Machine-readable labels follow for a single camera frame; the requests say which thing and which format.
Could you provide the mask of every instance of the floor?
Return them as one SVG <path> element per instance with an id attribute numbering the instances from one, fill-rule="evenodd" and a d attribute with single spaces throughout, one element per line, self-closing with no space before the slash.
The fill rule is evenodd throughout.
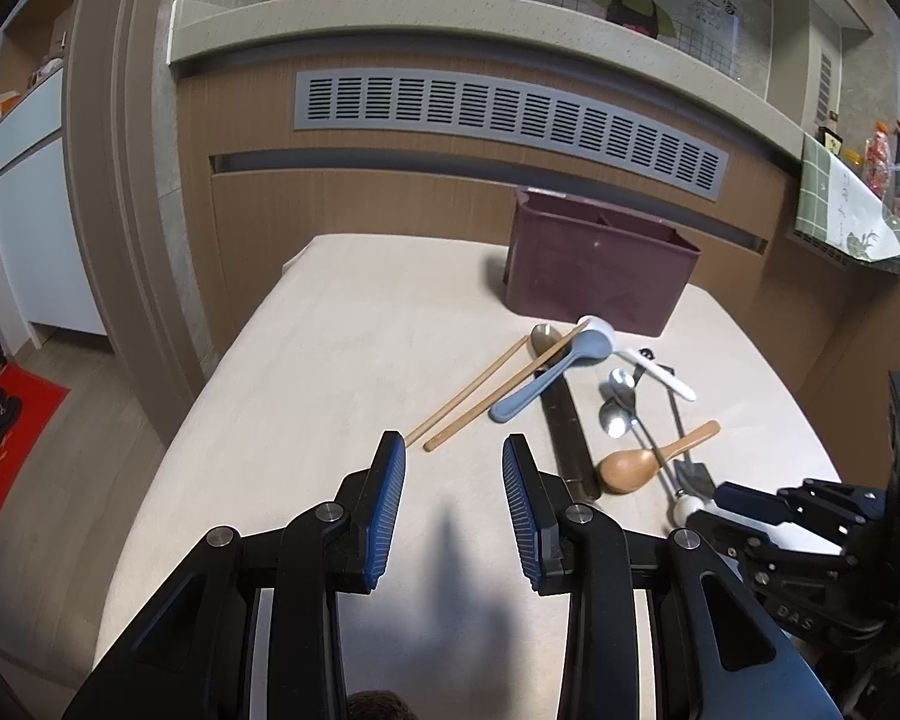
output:
<path id="1" fill-rule="evenodd" d="M 164 447 L 105 338 L 58 330 L 24 367 L 71 391 L 0 513 L 0 656 L 78 688 Z"/>

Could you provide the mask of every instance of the red mat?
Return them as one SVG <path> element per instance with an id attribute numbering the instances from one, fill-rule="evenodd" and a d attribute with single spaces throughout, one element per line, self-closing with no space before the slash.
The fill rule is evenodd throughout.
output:
<path id="1" fill-rule="evenodd" d="M 16 395 L 24 402 L 20 418 L 7 431 L 0 444 L 1 509 L 26 456 L 34 448 L 37 438 L 69 389 L 48 382 L 12 363 L 0 372 L 0 386 L 8 395 Z"/>

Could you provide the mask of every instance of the white drawer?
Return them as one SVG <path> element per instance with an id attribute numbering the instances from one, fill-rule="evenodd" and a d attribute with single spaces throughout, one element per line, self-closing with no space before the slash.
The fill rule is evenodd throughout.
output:
<path id="1" fill-rule="evenodd" d="M 34 89 L 0 122 L 0 168 L 61 127 L 63 70 Z"/>
<path id="2" fill-rule="evenodd" d="M 70 215 L 63 139 L 0 176 L 0 254 L 24 319 L 106 334 Z"/>

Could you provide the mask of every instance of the brown door frame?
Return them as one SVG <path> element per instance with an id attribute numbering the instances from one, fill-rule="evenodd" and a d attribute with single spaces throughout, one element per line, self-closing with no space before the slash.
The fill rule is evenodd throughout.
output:
<path id="1" fill-rule="evenodd" d="M 76 0 L 63 71 L 64 161 L 103 325 L 168 445 L 205 383 L 163 237 L 151 122 L 160 0 Z"/>

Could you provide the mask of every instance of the maroon utensil holder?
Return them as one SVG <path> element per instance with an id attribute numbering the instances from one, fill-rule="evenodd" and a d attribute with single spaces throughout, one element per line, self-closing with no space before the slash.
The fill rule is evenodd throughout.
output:
<path id="1" fill-rule="evenodd" d="M 659 336 L 700 250 L 654 218 L 585 197 L 517 190 L 506 255 L 506 307 Z"/>

